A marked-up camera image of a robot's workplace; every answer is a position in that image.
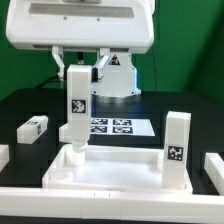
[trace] black and white tag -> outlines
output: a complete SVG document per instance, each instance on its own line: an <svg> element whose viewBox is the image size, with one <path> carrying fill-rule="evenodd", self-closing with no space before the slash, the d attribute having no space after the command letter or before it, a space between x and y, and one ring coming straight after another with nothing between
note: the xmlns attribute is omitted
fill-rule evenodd
<svg viewBox="0 0 224 224"><path fill-rule="evenodd" d="M28 121L27 124L29 124L29 125L37 125L38 122L35 122L35 121Z"/></svg>
<svg viewBox="0 0 224 224"><path fill-rule="evenodd" d="M113 134L133 134L133 128L131 127L113 127Z"/></svg>
<svg viewBox="0 0 224 224"><path fill-rule="evenodd" d="M91 133L95 134L103 134L107 133L107 126L92 126Z"/></svg>
<svg viewBox="0 0 224 224"><path fill-rule="evenodd" d="M168 145L167 160L182 162L184 157L184 147Z"/></svg>
<svg viewBox="0 0 224 224"><path fill-rule="evenodd" d="M131 122L131 120L126 120L126 119L114 119L113 125L131 126L132 122Z"/></svg>
<svg viewBox="0 0 224 224"><path fill-rule="evenodd" d="M155 136L150 120L92 118L91 133L101 135Z"/></svg>
<svg viewBox="0 0 224 224"><path fill-rule="evenodd" d="M92 125L108 125L108 119L93 118Z"/></svg>
<svg viewBox="0 0 224 224"><path fill-rule="evenodd" d="M86 114L87 113L87 100L72 99L71 110L73 114Z"/></svg>

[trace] black table surface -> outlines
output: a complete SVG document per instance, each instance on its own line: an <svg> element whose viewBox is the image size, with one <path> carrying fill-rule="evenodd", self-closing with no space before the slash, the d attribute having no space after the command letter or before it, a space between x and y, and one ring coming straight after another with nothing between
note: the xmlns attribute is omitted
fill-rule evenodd
<svg viewBox="0 0 224 224"><path fill-rule="evenodd" d="M7 144L10 149L10 161L0 173L0 186L42 187L43 175L63 146L59 142L58 129L67 122L66 110L66 91L59 89L21 89L0 102L0 144ZM169 111L191 113L187 169L193 193L216 195L217 191L204 171L204 157L206 152L217 152L223 156L224 109L206 96L143 92L140 101L128 104L93 101L92 117L150 119L156 136L91 135L89 144L162 149ZM17 144L16 129L35 115L48 116L48 130L34 144ZM29 220L31 218L0 217L0 223L34 223ZM96 223L114 222L121 223L99 220ZM39 218L35 223L92 221Z"/></svg>

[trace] green wall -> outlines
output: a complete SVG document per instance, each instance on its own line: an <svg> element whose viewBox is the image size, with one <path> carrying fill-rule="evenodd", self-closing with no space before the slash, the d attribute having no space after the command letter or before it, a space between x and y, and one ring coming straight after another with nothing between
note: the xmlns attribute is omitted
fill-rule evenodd
<svg viewBox="0 0 224 224"><path fill-rule="evenodd" d="M56 75L51 52L21 51L6 40L9 0L0 3L0 99L16 89L35 87ZM155 60L159 91L193 91L224 105L224 1L160 0L154 16ZM95 54L85 55L90 64ZM66 64L75 63L69 53ZM138 85L154 91L152 51L135 55Z"/></svg>

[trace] white rectangular block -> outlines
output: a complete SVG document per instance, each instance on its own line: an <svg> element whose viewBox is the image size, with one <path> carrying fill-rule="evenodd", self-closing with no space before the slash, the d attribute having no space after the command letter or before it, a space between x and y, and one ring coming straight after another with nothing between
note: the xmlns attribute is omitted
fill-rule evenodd
<svg viewBox="0 0 224 224"><path fill-rule="evenodd" d="M9 146L0 145L0 172L9 162Z"/></svg>
<svg viewBox="0 0 224 224"><path fill-rule="evenodd" d="M68 123L59 128L59 142L72 143L72 136L68 131Z"/></svg>
<svg viewBox="0 0 224 224"><path fill-rule="evenodd" d="M218 153L206 153L204 168L220 195L224 196L224 161Z"/></svg>
<svg viewBox="0 0 224 224"><path fill-rule="evenodd" d="M17 129L17 142L32 144L47 130L47 116L33 116Z"/></svg>
<svg viewBox="0 0 224 224"><path fill-rule="evenodd" d="M124 192L121 220L164 224L223 224L224 216L220 214L219 208L222 207L220 201L223 199L219 196L155 193L134 195Z"/></svg>
<svg viewBox="0 0 224 224"><path fill-rule="evenodd" d="M71 65L67 75L68 131L73 142L90 137L91 124L91 66Z"/></svg>
<svg viewBox="0 0 224 224"><path fill-rule="evenodd" d="M191 114L169 112L166 120L162 187L185 188Z"/></svg>

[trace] white robot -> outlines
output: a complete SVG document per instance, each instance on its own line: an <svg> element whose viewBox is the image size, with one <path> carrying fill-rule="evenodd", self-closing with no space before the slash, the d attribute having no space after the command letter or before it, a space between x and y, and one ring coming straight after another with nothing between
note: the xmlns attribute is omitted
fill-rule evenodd
<svg viewBox="0 0 224 224"><path fill-rule="evenodd" d="M8 39L17 48L52 49L62 80L64 51L99 52L94 67L71 65L67 71L68 125L61 132L71 135L74 165L84 163L91 93L103 101L140 94L131 54L146 53L153 44L154 10L152 0L11 1Z"/></svg>

